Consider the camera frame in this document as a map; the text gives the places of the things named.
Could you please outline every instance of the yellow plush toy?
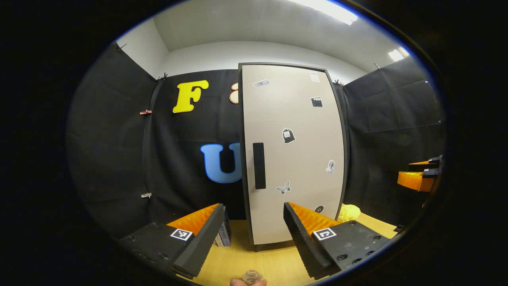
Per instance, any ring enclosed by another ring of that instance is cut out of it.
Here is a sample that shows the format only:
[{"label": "yellow plush toy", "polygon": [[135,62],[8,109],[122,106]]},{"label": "yellow plush toy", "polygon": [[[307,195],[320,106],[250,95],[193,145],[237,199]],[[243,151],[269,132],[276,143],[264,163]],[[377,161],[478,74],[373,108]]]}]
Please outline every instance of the yellow plush toy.
[{"label": "yellow plush toy", "polygon": [[339,223],[343,223],[346,221],[357,219],[360,216],[360,208],[355,205],[344,205],[342,204],[342,208],[340,208],[339,217],[337,221]]}]

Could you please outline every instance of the white ceiling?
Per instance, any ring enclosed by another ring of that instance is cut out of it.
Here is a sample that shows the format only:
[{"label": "white ceiling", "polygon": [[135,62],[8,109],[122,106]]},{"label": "white ceiling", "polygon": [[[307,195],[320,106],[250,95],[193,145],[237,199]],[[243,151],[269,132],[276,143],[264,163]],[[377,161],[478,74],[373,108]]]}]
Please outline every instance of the white ceiling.
[{"label": "white ceiling", "polygon": [[188,0],[154,17],[169,51],[224,41],[265,41],[315,50],[366,72],[400,45],[365,19],[348,26],[286,0]]}]

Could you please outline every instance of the white wall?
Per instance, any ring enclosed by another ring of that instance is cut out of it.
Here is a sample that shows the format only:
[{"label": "white wall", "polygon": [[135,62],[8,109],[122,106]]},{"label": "white wall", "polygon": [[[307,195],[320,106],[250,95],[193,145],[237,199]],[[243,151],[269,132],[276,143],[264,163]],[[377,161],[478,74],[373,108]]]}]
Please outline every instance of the white wall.
[{"label": "white wall", "polygon": [[169,52],[159,69],[176,75],[189,72],[237,69],[238,63],[279,62],[326,68],[332,81],[346,84],[366,74],[365,71],[332,56],[296,46],[233,41],[191,46]]},{"label": "white wall", "polygon": [[169,52],[155,27],[153,18],[122,35],[116,43],[120,47],[127,44],[122,50],[151,76],[154,78],[162,76],[159,73],[161,63]]}]

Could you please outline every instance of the sticker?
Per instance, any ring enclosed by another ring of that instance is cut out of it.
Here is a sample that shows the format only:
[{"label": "sticker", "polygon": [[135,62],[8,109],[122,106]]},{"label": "sticker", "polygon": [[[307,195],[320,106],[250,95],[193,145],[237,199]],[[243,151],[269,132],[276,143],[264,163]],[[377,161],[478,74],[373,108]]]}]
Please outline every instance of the sticker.
[{"label": "sticker", "polygon": [[319,206],[314,211],[320,214],[324,209],[325,209],[325,207]]},{"label": "sticker", "polygon": [[192,232],[184,231],[184,230],[181,230],[181,229],[177,228],[171,234],[171,237],[187,241],[187,239],[189,239],[189,237],[191,237],[191,235],[192,235]]},{"label": "sticker", "polygon": [[229,94],[229,100],[234,104],[238,104],[238,83],[235,83],[231,86],[233,92]]},{"label": "sticker", "polygon": [[328,168],[326,168],[326,170],[325,170],[325,171],[326,171],[327,173],[330,173],[330,174],[331,174],[331,173],[333,173],[333,172],[335,172],[335,169],[333,168],[333,166],[335,166],[335,161],[334,161],[334,160],[330,160],[330,161],[328,161]]},{"label": "sticker", "polygon": [[268,85],[270,83],[269,80],[265,79],[265,80],[262,80],[262,81],[258,81],[258,82],[255,82],[252,84],[252,87],[254,88],[258,88],[258,87],[263,87],[265,85]]},{"label": "sticker", "polygon": [[279,191],[280,194],[285,194],[286,192],[291,192],[291,187],[289,186],[289,181],[286,182],[284,187],[276,187],[275,190]]},{"label": "sticker", "polygon": [[321,101],[321,97],[318,96],[318,97],[312,97],[310,98],[310,100],[312,101],[312,106],[314,107],[323,107],[323,103]]},{"label": "sticker", "polygon": [[315,71],[309,71],[310,80],[313,82],[319,82],[319,77],[317,76],[317,72]]},{"label": "sticker", "polygon": [[288,144],[296,140],[293,131],[289,128],[284,128],[282,130],[282,139],[284,139],[284,144]]},{"label": "sticker", "polygon": [[325,228],[324,230],[315,231],[313,233],[316,235],[317,239],[319,239],[319,240],[324,240],[324,239],[331,238],[331,237],[334,237],[337,235],[329,227]]}]

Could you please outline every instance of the book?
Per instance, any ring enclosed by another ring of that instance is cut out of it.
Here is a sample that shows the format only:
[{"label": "book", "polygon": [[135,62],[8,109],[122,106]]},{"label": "book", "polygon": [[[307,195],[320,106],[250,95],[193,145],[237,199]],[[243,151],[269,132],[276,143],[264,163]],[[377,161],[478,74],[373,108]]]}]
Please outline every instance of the book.
[{"label": "book", "polygon": [[229,218],[226,206],[224,206],[224,222],[220,226],[219,235],[224,246],[231,246],[231,228],[229,226]]},{"label": "book", "polygon": [[215,244],[218,247],[224,247],[224,244],[222,243],[222,239],[220,239],[220,233],[217,233],[217,236],[215,237]]}]

